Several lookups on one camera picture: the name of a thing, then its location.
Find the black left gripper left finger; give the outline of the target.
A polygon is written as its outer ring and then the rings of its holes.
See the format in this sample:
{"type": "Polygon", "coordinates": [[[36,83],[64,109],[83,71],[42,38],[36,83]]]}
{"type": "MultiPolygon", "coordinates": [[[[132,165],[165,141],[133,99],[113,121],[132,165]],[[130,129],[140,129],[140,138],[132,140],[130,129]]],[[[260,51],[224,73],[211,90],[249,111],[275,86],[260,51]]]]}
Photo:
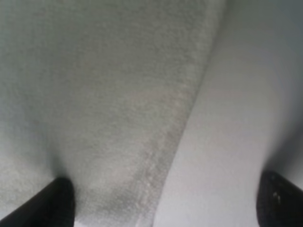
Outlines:
{"type": "Polygon", "coordinates": [[[58,177],[22,206],[0,220],[2,227],[72,227],[75,191],[70,179],[58,177]]]}

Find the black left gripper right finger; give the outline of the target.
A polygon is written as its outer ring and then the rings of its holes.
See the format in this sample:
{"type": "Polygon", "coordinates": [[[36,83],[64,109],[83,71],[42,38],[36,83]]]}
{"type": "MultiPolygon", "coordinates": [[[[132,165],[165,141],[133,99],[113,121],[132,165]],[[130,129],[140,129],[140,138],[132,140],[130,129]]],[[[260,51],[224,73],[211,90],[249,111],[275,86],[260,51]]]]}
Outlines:
{"type": "Polygon", "coordinates": [[[274,171],[262,173],[256,199],[260,227],[301,227],[303,191],[274,171]]]}

